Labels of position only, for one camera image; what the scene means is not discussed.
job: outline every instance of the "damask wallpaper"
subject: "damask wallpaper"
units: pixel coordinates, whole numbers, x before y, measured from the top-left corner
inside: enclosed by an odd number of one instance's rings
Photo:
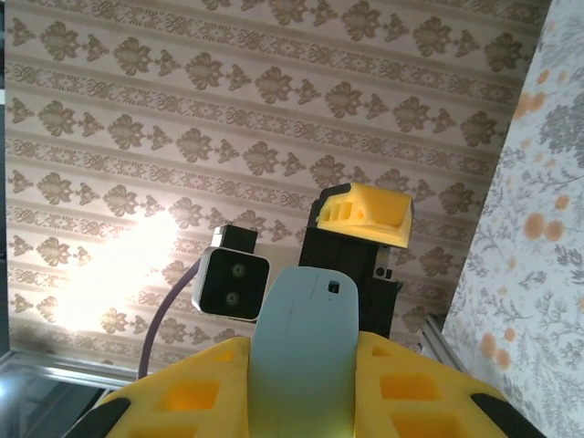
[[[444,335],[548,437],[584,436],[584,10],[555,0]]]
[[[426,313],[449,308],[546,11],[12,1],[13,342],[133,368],[156,306],[215,226],[299,247],[320,190],[358,181],[414,198],[411,248],[391,260],[405,283],[391,335],[416,349]],[[153,365],[252,329],[197,314],[185,291]]]

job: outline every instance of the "black camera housing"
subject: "black camera housing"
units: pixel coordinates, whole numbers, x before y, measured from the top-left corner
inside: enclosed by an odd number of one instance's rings
[[[193,303],[203,313],[255,320],[264,301],[269,269],[263,257],[223,247],[207,248]]]

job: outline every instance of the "yellow bracket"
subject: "yellow bracket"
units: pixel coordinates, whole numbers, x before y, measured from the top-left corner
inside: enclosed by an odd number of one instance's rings
[[[410,195],[352,182],[347,193],[334,194],[324,202],[317,227],[406,248],[412,217]]]

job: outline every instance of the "camera lens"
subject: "camera lens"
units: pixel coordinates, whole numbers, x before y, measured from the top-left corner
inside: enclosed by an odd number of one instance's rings
[[[245,275],[245,266],[241,263],[238,263],[234,267],[231,268],[231,273],[234,275],[235,278],[242,278]]]
[[[237,306],[237,303],[239,303],[239,294],[237,292],[229,292],[225,296],[225,302],[227,303],[227,306]]]

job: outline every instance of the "yellow 3d-printed part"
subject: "yellow 3d-printed part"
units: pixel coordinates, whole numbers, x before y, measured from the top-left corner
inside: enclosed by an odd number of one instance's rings
[[[229,339],[112,393],[131,405],[107,437],[250,438],[249,354]],[[360,332],[355,384],[355,438],[506,438],[471,399],[499,391],[381,336]]]
[[[506,438],[471,400],[503,395],[381,336],[360,332],[356,438]]]
[[[347,193],[324,202],[317,227],[405,248],[412,228],[412,197],[352,182]]]
[[[108,438],[248,438],[249,351],[229,339],[113,392],[131,405]]]

